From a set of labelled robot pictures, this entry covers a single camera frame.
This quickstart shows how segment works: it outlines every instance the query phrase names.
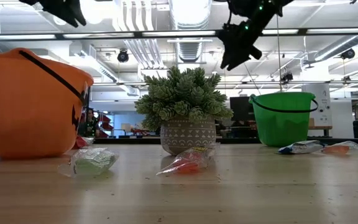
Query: wooden table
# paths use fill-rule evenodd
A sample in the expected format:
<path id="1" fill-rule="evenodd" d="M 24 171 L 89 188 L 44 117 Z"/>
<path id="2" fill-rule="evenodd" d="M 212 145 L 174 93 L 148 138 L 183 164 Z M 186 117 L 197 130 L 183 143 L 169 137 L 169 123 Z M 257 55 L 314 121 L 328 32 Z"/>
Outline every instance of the wooden table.
<path id="1" fill-rule="evenodd" d="M 358 223 L 358 156 L 222 145 L 205 172 L 155 176 L 160 146 L 106 147 L 120 158 L 98 177 L 58 174 L 68 156 L 0 161 L 0 224 Z"/>

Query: fluorescent light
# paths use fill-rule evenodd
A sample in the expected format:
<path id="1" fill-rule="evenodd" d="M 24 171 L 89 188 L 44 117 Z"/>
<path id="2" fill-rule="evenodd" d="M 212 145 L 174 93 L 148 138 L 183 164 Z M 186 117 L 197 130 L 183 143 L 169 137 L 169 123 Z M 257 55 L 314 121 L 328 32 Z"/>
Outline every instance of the fluorescent light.
<path id="1" fill-rule="evenodd" d="M 54 34 L 0 35 L 0 40 L 43 40 L 56 39 Z"/>
<path id="2" fill-rule="evenodd" d="M 175 30 L 175 31 L 162 31 L 162 32 L 144 32 L 143 36 L 144 37 L 215 36 L 215 30 L 188 30 L 188 31 Z"/>
<path id="3" fill-rule="evenodd" d="M 308 29 L 307 34 L 358 33 L 358 28 Z"/>
<path id="4" fill-rule="evenodd" d="M 135 102 L 137 100 L 91 100 L 93 103 Z"/>
<path id="5" fill-rule="evenodd" d="M 8 5 L 8 4 L 14 4 L 14 5 L 21 5 L 24 3 L 19 2 L 18 0 L 5 0 L 5 1 L 0 1 L 0 5 Z"/>
<path id="6" fill-rule="evenodd" d="M 207 43 L 212 42 L 212 39 L 172 39 L 167 40 L 168 43 Z"/>
<path id="7" fill-rule="evenodd" d="M 278 30 L 278 34 L 296 34 L 297 32 L 298 32 L 298 29 L 279 29 Z M 264 30 L 262 33 L 265 35 L 277 34 L 277 30 L 269 29 L 269 30 Z"/>
<path id="8" fill-rule="evenodd" d="M 117 83 L 94 83 L 94 86 L 116 86 Z"/>
<path id="9" fill-rule="evenodd" d="M 66 39 L 97 39 L 97 38 L 108 38 L 108 37 L 133 37 L 132 32 L 115 32 L 109 34 L 97 34 L 97 33 L 86 33 L 86 34 L 63 34 Z"/>
<path id="10" fill-rule="evenodd" d="M 131 83 L 124 83 L 124 85 L 146 85 L 146 83 L 142 83 L 142 82 L 139 82 L 139 83 L 136 83 L 136 82 L 131 82 Z"/>

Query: black handle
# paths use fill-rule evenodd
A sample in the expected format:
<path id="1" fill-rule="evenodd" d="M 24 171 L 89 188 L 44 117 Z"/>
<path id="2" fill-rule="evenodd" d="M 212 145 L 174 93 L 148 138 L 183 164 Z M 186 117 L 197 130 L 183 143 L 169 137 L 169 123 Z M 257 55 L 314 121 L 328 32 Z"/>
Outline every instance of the black handle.
<path id="1" fill-rule="evenodd" d="M 258 103 L 256 101 L 255 96 L 251 95 L 251 98 L 252 98 L 252 102 L 255 103 L 256 105 L 260 106 L 261 108 L 263 108 L 265 110 L 279 112 L 279 113 L 310 113 L 310 112 L 313 112 L 318 109 L 318 103 L 314 99 L 312 99 L 312 101 L 316 104 L 316 108 L 314 108 L 314 109 L 310 109 L 310 110 L 280 110 L 280 109 L 268 108 L 267 106 L 261 105 L 260 103 Z"/>
<path id="2" fill-rule="evenodd" d="M 48 66 L 46 66 L 44 63 L 37 60 L 35 57 L 31 56 L 27 52 L 20 50 L 19 54 L 21 54 L 23 57 L 25 57 L 27 60 L 34 63 L 36 66 L 40 67 L 42 70 L 47 72 L 52 77 L 56 78 L 61 84 L 63 84 L 65 87 L 67 87 L 74 95 L 76 95 L 82 102 L 83 105 L 85 105 L 85 91 L 82 91 L 82 93 L 78 92 L 70 83 L 68 83 L 64 78 L 62 78 L 60 75 L 58 75 L 56 72 L 54 72 L 52 69 L 50 69 Z"/>

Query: pumpkin bucket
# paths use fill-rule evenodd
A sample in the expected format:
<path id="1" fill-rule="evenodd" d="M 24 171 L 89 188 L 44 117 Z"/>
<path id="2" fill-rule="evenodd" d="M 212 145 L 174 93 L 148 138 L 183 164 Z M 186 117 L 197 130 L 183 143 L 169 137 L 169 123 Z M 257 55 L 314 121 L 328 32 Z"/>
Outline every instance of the pumpkin bucket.
<path id="1" fill-rule="evenodd" d="M 75 143 L 93 79 L 27 49 L 0 54 L 0 157 L 59 156 Z"/>

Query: patterned pot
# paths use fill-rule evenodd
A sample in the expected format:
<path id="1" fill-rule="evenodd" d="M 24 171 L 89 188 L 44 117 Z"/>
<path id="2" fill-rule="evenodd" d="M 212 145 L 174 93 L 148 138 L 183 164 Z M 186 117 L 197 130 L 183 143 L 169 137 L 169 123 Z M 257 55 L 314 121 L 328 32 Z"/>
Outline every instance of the patterned pot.
<path id="1" fill-rule="evenodd" d="M 161 126 L 161 145 L 175 156 L 191 147 L 215 142 L 216 128 L 212 117 L 192 123 L 188 118 L 176 117 Z"/>

